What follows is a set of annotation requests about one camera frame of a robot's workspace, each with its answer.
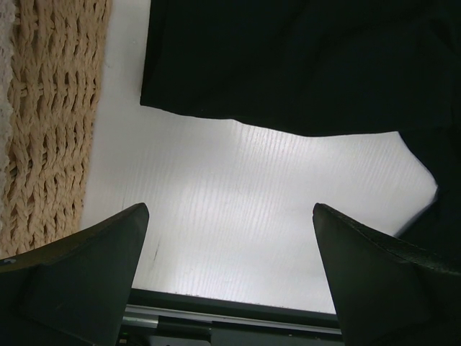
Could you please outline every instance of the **beige woven material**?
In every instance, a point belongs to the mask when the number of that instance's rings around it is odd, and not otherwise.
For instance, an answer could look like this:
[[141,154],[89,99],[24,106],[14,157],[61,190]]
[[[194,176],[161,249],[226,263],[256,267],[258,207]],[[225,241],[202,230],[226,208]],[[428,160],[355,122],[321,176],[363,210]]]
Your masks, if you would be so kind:
[[[4,191],[6,184],[6,168],[9,163],[6,146],[12,134],[9,121],[13,109],[8,101],[8,89],[13,78],[11,65],[13,47],[10,37],[15,10],[13,0],[0,0],[0,191]],[[3,211],[4,204],[0,198],[0,215]],[[3,224],[0,218],[0,231],[2,228]]]
[[111,0],[19,0],[2,257],[79,229]]

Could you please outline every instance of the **white corrugated plastic sheet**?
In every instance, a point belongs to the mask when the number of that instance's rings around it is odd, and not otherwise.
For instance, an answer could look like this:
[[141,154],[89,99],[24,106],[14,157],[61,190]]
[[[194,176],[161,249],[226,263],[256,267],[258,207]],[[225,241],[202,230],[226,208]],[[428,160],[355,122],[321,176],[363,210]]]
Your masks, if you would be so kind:
[[144,202],[134,288],[333,313],[314,204],[394,234],[432,176],[397,133],[303,138],[141,107],[149,6],[114,1],[81,227]]

